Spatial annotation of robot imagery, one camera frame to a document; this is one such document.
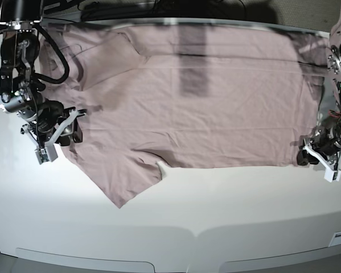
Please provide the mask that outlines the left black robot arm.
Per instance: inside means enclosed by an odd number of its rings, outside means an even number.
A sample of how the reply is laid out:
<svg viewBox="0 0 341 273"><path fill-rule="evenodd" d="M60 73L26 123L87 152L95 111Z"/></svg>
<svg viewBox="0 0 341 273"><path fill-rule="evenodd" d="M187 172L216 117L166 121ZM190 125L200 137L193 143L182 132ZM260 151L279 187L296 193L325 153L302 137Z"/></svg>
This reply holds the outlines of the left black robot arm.
<svg viewBox="0 0 341 273"><path fill-rule="evenodd" d="M297 164L317 165L323 160L336 171L341 159L341 45L327 49L327 68L337 95L338 110L330 111L332 120L317 127L312 136L303 140L297 154Z"/></svg>

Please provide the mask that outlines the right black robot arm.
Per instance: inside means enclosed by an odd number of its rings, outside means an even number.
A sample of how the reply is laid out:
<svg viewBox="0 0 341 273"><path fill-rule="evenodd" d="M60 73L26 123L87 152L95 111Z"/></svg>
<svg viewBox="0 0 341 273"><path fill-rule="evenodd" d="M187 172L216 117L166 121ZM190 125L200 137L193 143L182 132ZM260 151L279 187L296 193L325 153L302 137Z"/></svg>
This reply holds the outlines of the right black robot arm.
<svg viewBox="0 0 341 273"><path fill-rule="evenodd" d="M21 134L27 134L37 148L52 143L69 146L81 143L83 134L77 118L85 110L65 108L58 101L48 100L42 92L46 84L62 84L69 76L69 65L53 38L40 25L45 1L2 1L0 25L5 26L1 44L0 108L16 113L26 121ZM52 78L36 72L39 36L45 38L61 61L64 73Z"/></svg>

